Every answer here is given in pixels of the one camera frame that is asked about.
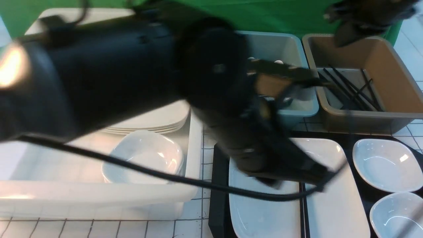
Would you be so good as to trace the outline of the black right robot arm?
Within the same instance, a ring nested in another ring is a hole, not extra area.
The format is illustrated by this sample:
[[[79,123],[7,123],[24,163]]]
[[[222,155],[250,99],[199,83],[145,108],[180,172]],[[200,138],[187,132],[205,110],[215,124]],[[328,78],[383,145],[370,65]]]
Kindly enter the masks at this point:
[[[339,21],[334,45],[344,47],[367,37],[384,34],[398,21],[416,14],[418,0],[342,0],[328,6],[323,18]]]

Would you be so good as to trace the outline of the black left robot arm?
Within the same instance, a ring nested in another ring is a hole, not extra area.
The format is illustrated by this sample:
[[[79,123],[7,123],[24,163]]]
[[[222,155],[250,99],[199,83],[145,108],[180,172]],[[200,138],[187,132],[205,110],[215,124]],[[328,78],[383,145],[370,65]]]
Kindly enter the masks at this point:
[[[309,69],[252,59],[230,22],[176,1],[128,1],[131,15],[89,24],[83,3],[78,20],[41,18],[41,32],[5,48],[1,141],[66,143],[185,100],[247,175],[328,182],[333,172],[291,142],[277,113],[320,85]]]

